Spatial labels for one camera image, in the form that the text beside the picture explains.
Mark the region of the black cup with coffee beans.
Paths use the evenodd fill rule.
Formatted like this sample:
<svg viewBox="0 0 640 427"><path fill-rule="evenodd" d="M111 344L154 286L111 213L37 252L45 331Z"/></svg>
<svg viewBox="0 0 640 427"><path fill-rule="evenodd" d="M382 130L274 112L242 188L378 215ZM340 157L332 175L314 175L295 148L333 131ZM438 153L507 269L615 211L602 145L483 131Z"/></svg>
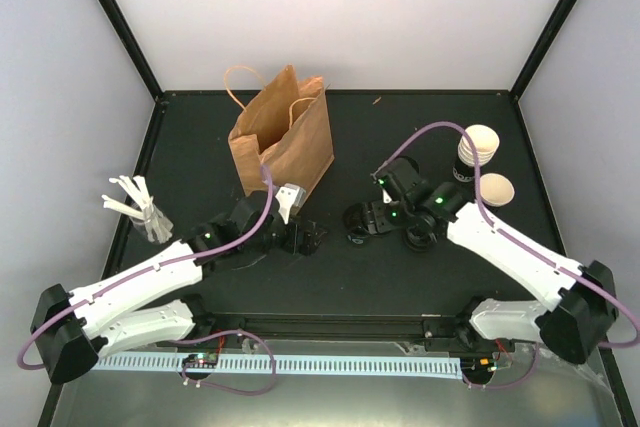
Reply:
<svg viewBox="0 0 640 427"><path fill-rule="evenodd" d="M363 203L347 207L342 214L342 223L346 239L352 246L364 247L370 241L371 234L363 220Z"/></svg>

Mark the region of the brown paper bag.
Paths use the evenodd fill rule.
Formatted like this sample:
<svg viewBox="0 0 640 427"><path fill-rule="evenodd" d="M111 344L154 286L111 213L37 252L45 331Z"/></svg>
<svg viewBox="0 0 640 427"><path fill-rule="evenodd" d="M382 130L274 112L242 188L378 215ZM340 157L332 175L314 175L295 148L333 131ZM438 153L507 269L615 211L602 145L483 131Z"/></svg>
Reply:
<svg viewBox="0 0 640 427"><path fill-rule="evenodd" d="M307 201L335 159L324 78L300 80L288 65L243 103L229 82L239 68L228 68L223 82L241 108L228 145L244 194L267 189L261 173L265 166L276 186L299 186Z"/></svg>

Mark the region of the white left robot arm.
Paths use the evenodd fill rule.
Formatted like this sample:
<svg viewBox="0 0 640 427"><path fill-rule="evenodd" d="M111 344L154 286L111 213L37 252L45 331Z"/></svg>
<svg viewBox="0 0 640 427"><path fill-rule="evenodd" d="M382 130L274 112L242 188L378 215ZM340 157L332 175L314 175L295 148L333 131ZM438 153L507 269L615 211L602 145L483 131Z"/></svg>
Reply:
<svg viewBox="0 0 640 427"><path fill-rule="evenodd" d="M158 307L153 301L215 271L241 269L273 249L314 254L327 230L292 214L293 207L285 188L273 197L257 191L126 271L72 290L61 284L47 288L30 326L29 342L42 359L36 367L62 385L119 352L157 342L207 344L215 323L197 296Z"/></svg>

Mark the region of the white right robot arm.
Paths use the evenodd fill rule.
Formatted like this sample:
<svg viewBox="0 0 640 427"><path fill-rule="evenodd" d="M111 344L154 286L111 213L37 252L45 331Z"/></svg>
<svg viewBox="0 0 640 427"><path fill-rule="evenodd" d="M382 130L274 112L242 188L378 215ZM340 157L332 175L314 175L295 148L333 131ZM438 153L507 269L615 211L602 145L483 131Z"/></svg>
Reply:
<svg viewBox="0 0 640 427"><path fill-rule="evenodd" d="M400 229L415 248L447 240L532 294L530 301L480 301L454 326L461 347L476 350L496 339L539 342L579 365L603 342L619 315L610 301L615 283L607 266L599 261L584 266L541 246L455 183L430 186L408 157L394 159L372 178L383 192L375 204L383 219L368 222L371 234Z"/></svg>

